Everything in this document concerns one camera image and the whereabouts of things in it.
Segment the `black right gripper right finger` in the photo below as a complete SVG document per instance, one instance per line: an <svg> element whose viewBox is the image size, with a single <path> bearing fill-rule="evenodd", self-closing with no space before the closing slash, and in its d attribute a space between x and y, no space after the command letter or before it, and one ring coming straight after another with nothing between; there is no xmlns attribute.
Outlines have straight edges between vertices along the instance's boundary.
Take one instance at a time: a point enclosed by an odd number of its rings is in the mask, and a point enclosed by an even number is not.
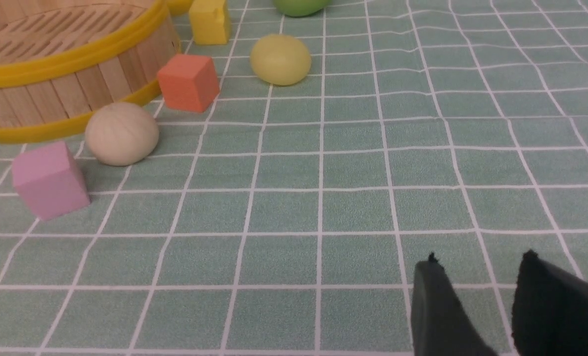
<svg viewBox="0 0 588 356"><path fill-rule="evenodd" d="M588 282L525 252L511 327L521 356L588 356Z"/></svg>

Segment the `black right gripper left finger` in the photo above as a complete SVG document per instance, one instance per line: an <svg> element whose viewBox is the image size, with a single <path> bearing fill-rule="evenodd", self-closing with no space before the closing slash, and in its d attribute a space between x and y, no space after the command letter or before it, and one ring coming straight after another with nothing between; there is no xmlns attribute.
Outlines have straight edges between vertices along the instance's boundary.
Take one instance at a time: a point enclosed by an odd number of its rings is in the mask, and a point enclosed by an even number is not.
<svg viewBox="0 0 588 356"><path fill-rule="evenodd" d="M470 321L434 253L414 267L411 328L416 356L497 355Z"/></svg>

